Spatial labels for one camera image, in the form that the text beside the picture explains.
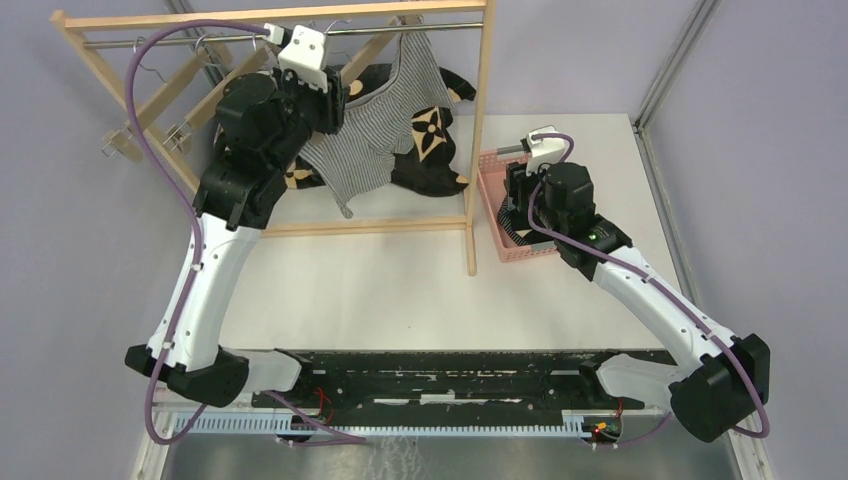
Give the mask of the grey striped underwear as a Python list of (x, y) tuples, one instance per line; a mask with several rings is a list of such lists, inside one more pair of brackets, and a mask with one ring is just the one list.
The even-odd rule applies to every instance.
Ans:
[(415, 146), (413, 116), (430, 107), (453, 106), (428, 36), (402, 34), (386, 83), (349, 103), (338, 133), (307, 143), (300, 157), (317, 170), (343, 217), (350, 219), (348, 202), (388, 184), (395, 156)]

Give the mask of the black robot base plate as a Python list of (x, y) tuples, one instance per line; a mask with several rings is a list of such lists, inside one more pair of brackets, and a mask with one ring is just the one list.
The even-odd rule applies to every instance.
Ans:
[(588, 375), (592, 351), (299, 351), (283, 398), (333, 427), (553, 426), (565, 410), (644, 408)]

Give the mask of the navy striped underwear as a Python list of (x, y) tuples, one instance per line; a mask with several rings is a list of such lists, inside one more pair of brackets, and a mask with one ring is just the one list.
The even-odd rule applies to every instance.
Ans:
[(502, 203), (501, 203), (500, 207), (499, 207), (499, 210), (498, 210), (497, 214), (496, 214), (496, 221), (497, 221), (498, 225), (501, 227), (501, 229), (504, 231), (504, 233), (505, 233), (505, 234), (506, 234), (509, 238), (510, 238), (510, 233), (511, 233), (511, 225), (510, 225), (510, 221), (509, 221), (509, 219), (508, 219), (508, 214), (509, 214), (509, 213), (512, 213), (512, 212), (514, 212), (514, 211), (519, 211), (519, 210), (518, 210), (518, 209), (516, 209), (516, 208), (514, 208), (514, 207), (510, 204), (510, 202), (509, 202), (509, 200), (508, 200), (508, 199), (504, 199), (504, 200), (502, 201)]

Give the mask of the wooden hanger with grey underwear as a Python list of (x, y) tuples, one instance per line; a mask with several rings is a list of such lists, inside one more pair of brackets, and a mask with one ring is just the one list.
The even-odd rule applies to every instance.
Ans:
[[(385, 24), (385, 27), (420, 25), (422, 23), (422, 15), (403, 15), (393, 17)], [(352, 85), (395, 36), (395, 32), (373, 34), (340, 70), (343, 85), (346, 87)]]

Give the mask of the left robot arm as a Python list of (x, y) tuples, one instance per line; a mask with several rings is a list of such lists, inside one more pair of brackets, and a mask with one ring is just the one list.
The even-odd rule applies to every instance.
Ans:
[(147, 343), (128, 348), (125, 364), (186, 399), (225, 407), (246, 392), (276, 391), (291, 406), (307, 404), (314, 379), (282, 350), (224, 347), (220, 333), (238, 277), (275, 205), (286, 171), (316, 134), (343, 124), (349, 89), (325, 69), (316, 90), (291, 69), (249, 73), (228, 82), (215, 108), (213, 159), (190, 208), (201, 240), (192, 239), (166, 314)]

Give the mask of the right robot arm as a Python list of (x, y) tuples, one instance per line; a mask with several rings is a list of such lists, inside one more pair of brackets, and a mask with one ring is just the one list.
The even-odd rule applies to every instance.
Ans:
[(504, 186), (513, 223), (551, 239), (569, 267), (625, 306), (673, 359), (603, 353), (577, 382), (584, 403), (599, 408), (615, 397), (637, 400), (671, 414), (703, 442), (730, 430), (770, 434), (767, 343), (756, 334), (737, 335), (665, 281), (632, 239), (597, 213), (586, 167), (557, 162), (532, 171), (513, 162)]

